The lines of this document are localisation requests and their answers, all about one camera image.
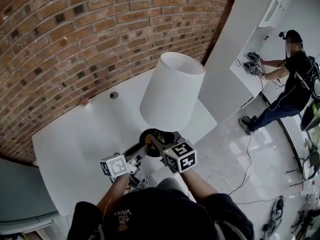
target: person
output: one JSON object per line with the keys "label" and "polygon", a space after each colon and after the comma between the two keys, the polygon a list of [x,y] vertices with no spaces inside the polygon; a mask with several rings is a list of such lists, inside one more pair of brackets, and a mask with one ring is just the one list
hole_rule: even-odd
{"label": "person", "polygon": [[289,75],[284,92],[259,117],[241,117],[239,124],[246,134],[251,135],[259,128],[271,122],[293,117],[299,114],[307,105],[311,91],[307,88],[312,80],[312,63],[303,49],[303,40],[298,32],[289,30],[285,36],[285,48],[290,57],[285,60],[265,61],[261,64],[276,68],[271,73],[261,74],[259,77],[266,80],[277,80]]}
{"label": "person", "polygon": [[130,175],[119,176],[97,204],[78,202],[68,240],[129,237],[254,240],[253,224],[224,193],[218,193],[191,168],[182,179],[197,203],[166,178],[157,187],[124,194]]}

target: hand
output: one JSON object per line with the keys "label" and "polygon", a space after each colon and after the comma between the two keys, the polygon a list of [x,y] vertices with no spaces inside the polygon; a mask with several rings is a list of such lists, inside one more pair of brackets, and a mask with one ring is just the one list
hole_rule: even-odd
{"label": "hand", "polygon": [[261,73],[261,74],[259,75],[259,77],[264,80],[264,79],[265,79],[265,75],[266,75],[265,73]]}

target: white tabletop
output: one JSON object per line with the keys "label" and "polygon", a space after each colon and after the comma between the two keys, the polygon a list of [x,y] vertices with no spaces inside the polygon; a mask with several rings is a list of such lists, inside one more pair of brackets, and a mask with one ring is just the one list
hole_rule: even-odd
{"label": "white tabletop", "polygon": [[[79,201],[97,204],[111,185],[99,160],[124,152],[152,128],[139,109],[152,73],[149,70],[100,93],[90,99],[89,109],[77,106],[32,136],[41,175],[61,215],[72,214]],[[110,99],[111,92],[119,97]],[[180,134],[194,144],[216,125],[197,100]],[[145,158],[142,165],[146,176],[163,166],[153,157]]]}

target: tiled floor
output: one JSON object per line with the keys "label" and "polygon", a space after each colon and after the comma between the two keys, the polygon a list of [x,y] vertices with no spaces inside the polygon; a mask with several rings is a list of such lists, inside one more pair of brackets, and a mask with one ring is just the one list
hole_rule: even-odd
{"label": "tiled floor", "polygon": [[[204,179],[217,175],[226,178],[233,188],[240,186],[250,162],[247,154],[250,137],[240,128],[238,119],[244,115],[259,115],[264,108],[262,101],[257,98],[195,144],[198,165],[194,169]],[[299,182],[300,175],[296,172],[286,174],[286,171],[297,168],[297,163],[279,124],[273,122],[256,131],[251,136],[248,151],[252,164],[247,176],[252,176],[245,186],[231,197],[235,203],[248,203],[285,196],[283,220],[271,239],[291,239],[290,226],[303,205],[303,198],[299,194],[299,187],[289,187],[290,184]],[[223,178],[213,176],[208,182],[220,193],[229,194],[232,191]],[[239,205],[254,224],[256,239],[262,237],[261,228],[270,218],[273,203],[270,201]]]}

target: white cabinet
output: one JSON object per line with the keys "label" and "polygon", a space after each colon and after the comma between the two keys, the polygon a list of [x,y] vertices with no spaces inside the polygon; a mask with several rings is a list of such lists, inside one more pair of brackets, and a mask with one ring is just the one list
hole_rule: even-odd
{"label": "white cabinet", "polygon": [[275,28],[286,13],[291,1],[292,0],[272,0],[259,27]]}

